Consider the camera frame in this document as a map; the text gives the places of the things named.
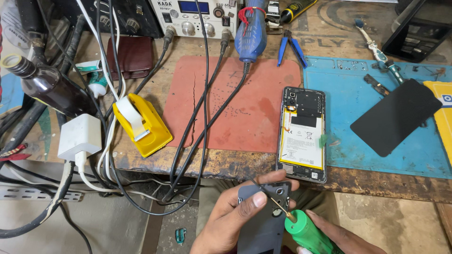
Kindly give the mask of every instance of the yellow box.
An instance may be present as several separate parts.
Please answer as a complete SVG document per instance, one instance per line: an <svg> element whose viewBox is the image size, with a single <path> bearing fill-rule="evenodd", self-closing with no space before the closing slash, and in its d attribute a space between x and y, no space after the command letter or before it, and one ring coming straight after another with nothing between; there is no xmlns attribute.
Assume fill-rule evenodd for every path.
<svg viewBox="0 0 452 254"><path fill-rule="evenodd" d="M439 81L424 81L435 97L443 103L443 107L435 114L435 122L443 141L449 162L452 157L452 83Z"/></svg>

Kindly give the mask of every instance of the glass bottle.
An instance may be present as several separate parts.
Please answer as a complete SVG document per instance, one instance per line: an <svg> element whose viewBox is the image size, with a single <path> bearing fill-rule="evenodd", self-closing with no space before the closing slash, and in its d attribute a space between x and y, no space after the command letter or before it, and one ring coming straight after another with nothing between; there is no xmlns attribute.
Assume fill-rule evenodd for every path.
<svg viewBox="0 0 452 254"><path fill-rule="evenodd" d="M66 80L51 66L35 66L17 54L6 56L1 65L22 78L22 90L36 100L75 118L84 113L95 115L97 110L89 95Z"/></svg>

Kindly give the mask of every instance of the wooden workbench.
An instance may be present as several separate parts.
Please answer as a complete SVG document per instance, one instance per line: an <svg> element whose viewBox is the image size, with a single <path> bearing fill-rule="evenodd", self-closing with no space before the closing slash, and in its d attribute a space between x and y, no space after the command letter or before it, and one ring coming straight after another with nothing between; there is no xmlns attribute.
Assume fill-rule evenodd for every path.
<svg viewBox="0 0 452 254"><path fill-rule="evenodd" d="M281 10L287 1L280 2ZM306 13L293 23L286 25L292 36L298 39L304 54L307 56L330 56L343 58L373 59L371 52L365 47L362 35L353 26L354 18L364 18L367 32L381 46L391 35L391 24L396 18L394 4L358 3L348 1L319 0ZM282 35L268 35L268 44L260 58L276 59ZM103 35L106 48L108 35ZM209 55L218 56L220 40L209 39ZM163 40L155 40L155 61L162 51ZM451 41L447 40L437 50L451 63ZM152 102L157 112L162 115L167 94L171 84L171 76L178 59L183 55L205 55L202 38L175 37L170 44L162 67L151 78L140 95ZM237 57L234 44L230 43L226 57ZM80 43L75 62L96 60L100 58L99 47L94 37L85 32ZM291 50L286 50L285 59L296 60ZM78 77L71 73L75 81ZM127 80L127 91L132 92L141 80ZM112 102L111 92L101 100L102 106ZM57 158L59 143L59 127L55 111L46 110L39 122L26 138L29 148L26 153L32 154L31 160L62 162ZM125 131L119 127L113 143L113 156L119 169L168 174L176 148L164 147L148 158L141 157ZM189 149L184 152L185 160ZM196 176L200 165L201 152L198 151L188 168L187 176ZM252 153L243 151L225 151L209 149L206 155L206 166L203 176L244 180L256 174L263 174L274 169L276 154ZM345 193L358 193L391 198L405 198L423 201L452 203L452 180L433 179L404 174L389 174L368 170L328 167L327 182L315 184L302 181L306 188L331 190Z"/></svg>

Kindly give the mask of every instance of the white power adapter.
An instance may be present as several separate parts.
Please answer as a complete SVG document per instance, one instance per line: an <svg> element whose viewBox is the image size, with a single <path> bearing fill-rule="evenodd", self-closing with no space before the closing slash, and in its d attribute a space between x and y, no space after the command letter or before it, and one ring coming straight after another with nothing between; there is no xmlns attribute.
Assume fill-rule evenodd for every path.
<svg viewBox="0 0 452 254"><path fill-rule="evenodd" d="M83 114L61 126L58 158L75 161L85 169L86 157L102 149L100 120Z"/></svg>

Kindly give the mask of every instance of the white tape roll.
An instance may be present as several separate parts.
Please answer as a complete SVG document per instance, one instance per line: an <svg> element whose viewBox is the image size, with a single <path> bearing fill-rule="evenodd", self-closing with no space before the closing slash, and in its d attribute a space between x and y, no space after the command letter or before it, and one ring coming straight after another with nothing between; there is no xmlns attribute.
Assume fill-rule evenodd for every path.
<svg viewBox="0 0 452 254"><path fill-rule="evenodd" d="M124 96L122 99L116 102L116 107L122 116L130 123L132 126L133 136L135 137L135 141L138 141L140 138L145 136L147 131L142 121L144 120L141 117L140 113L135 110L132 106L132 103L129 100L129 96Z"/></svg>

